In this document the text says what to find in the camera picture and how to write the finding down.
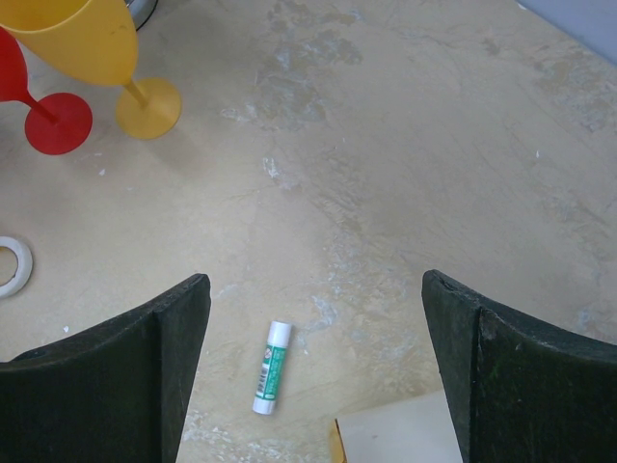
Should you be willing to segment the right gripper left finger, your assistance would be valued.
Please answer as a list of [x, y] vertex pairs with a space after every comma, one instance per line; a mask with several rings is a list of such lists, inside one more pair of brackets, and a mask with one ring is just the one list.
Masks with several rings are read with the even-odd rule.
[[176, 461], [210, 307], [195, 274], [2, 363], [2, 461]]

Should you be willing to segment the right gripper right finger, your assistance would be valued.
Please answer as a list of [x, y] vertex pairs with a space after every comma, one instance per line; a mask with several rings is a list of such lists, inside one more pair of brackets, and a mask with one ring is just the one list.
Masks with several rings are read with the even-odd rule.
[[421, 298], [465, 462], [613, 462], [616, 347], [437, 270]]

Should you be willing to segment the orange wine glass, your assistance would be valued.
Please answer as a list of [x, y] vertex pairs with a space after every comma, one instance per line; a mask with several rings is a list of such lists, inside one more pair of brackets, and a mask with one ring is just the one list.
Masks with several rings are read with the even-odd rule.
[[93, 85], [124, 87], [116, 120], [126, 134], [154, 139], [177, 123], [182, 101], [171, 82], [133, 80], [139, 44], [123, 1], [3, 1], [1, 27], [63, 74]]

